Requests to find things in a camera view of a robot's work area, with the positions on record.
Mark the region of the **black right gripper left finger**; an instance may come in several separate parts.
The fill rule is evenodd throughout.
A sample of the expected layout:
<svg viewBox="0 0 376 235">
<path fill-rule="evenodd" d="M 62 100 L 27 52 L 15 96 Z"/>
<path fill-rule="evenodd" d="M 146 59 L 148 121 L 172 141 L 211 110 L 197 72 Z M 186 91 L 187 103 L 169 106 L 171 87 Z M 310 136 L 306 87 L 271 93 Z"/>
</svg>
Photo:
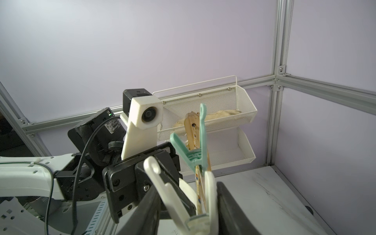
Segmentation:
<svg viewBox="0 0 376 235">
<path fill-rule="evenodd" d="M 161 198 L 152 186 L 117 235 L 156 235 L 161 212 Z"/>
</svg>

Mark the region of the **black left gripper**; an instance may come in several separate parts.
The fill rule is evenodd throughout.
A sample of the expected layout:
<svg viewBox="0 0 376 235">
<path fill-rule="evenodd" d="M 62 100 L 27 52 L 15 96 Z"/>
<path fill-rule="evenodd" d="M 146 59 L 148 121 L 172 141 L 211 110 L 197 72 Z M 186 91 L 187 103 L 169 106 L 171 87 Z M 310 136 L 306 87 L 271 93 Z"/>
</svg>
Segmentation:
<svg viewBox="0 0 376 235">
<path fill-rule="evenodd" d="M 153 156 L 160 164 L 160 177 L 170 183 L 190 216 L 196 214 L 196 206 L 179 187 L 182 175 L 179 156 L 171 143 L 166 142 L 142 153 L 107 166 L 102 171 L 105 191 L 112 220 L 119 223 L 120 218 L 136 208 L 153 186 L 144 170 L 144 160 Z"/>
</svg>

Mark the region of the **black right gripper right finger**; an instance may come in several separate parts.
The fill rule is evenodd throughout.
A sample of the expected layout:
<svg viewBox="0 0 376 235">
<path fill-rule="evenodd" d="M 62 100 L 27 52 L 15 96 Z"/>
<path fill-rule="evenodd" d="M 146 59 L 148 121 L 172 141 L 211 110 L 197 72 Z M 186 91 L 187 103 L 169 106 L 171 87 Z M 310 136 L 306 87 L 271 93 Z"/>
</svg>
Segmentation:
<svg viewBox="0 0 376 235">
<path fill-rule="evenodd" d="M 218 234 L 259 235 L 224 183 L 217 182 Z"/>
</svg>

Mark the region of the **green plastic clothespin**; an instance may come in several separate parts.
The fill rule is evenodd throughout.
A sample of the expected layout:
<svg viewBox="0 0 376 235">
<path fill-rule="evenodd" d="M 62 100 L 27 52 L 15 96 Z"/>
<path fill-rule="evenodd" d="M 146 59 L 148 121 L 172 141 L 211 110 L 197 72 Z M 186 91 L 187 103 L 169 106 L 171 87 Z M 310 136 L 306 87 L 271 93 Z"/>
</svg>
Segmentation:
<svg viewBox="0 0 376 235">
<path fill-rule="evenodd" d="M 187 144 L 179 138 L 177 133 L 174 132 L 170 135 L 172 146 L 193 172 L 196 171 L 197 167 L 200 168 L 202 173 L 208 169 L 206 115 L 207 107 L 203 103 L 200 104 L 198 113 L 190 112 L 186 114 L 184 128 L 188 140 Z"/>
</svg>

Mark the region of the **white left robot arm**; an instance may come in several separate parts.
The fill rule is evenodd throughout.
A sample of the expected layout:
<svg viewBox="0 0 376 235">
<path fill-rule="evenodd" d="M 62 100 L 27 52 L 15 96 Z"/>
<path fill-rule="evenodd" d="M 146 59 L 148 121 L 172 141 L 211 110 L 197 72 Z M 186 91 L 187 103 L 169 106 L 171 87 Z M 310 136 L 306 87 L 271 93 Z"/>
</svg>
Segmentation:
<svg viewBox="0 0 376 235">
<path fill-rule="evenodd" d="M 1 234 L 90 235 L 99 227 L 95 216 L 82 229 L 78 202 L 106 194 L 106 209 L 114 223 L 135 208 L 142 234 L 146 222 L 168 219 L 166 204 L 156 194 L 144 169 L 153 156 L 161 177 L 170 183 L 189 215 L 195 205 L 180 189 L 180 161 L 174 147 L 157 143 L 163 104 L 135 99 L 120 117 L 104 108 L 68 133 L 79 152 L 54 157 L 1 157 Z"/>
</svg>

